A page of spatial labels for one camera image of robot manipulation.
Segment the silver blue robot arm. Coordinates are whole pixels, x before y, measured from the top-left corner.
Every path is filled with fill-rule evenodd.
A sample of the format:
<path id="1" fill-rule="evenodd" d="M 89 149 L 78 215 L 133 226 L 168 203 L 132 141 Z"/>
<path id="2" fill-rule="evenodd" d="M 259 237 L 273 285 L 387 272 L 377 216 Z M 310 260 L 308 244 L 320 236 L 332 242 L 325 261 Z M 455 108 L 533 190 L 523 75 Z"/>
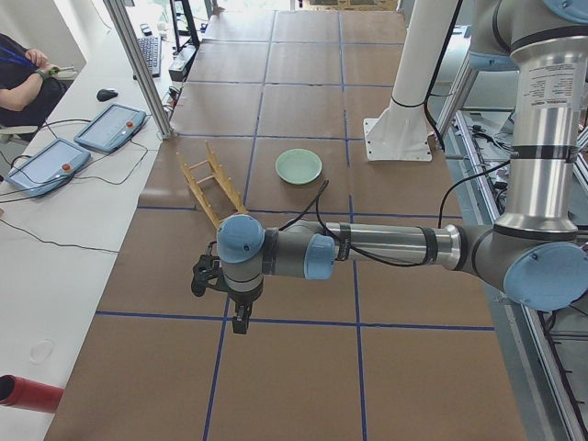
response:
<path id="1" fill-rule="evenodd" d="M 267 229 L 248 215 L 219 226 L 193 269 L 192 291 L 226 292 L 245 334 L 267 276 L 329 278 L 338 261 L 462 271 L 537 311 L 587 289 L 587 255 L 568 215 L 587 74 L 584 1 L 479 1 L 469 57 L 480 70 L 519 72 L 506 208 L 492 226 L 436 228 L 297 217 Z"/>

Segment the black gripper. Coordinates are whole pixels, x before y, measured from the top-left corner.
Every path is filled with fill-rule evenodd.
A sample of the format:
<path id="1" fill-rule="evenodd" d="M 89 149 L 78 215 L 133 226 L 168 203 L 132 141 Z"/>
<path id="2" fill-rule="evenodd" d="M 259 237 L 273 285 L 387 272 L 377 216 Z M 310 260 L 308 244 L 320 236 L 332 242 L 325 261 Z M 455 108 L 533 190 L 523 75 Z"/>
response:
<path id="1" fill-rule="evenodd" d="M 235 312 L 232 317 L 232 330 L 235 334 L 247 334 L 250 316 L 256 295 L 246 293 L 232 293 L 230 295 L 234 303 Z"/>

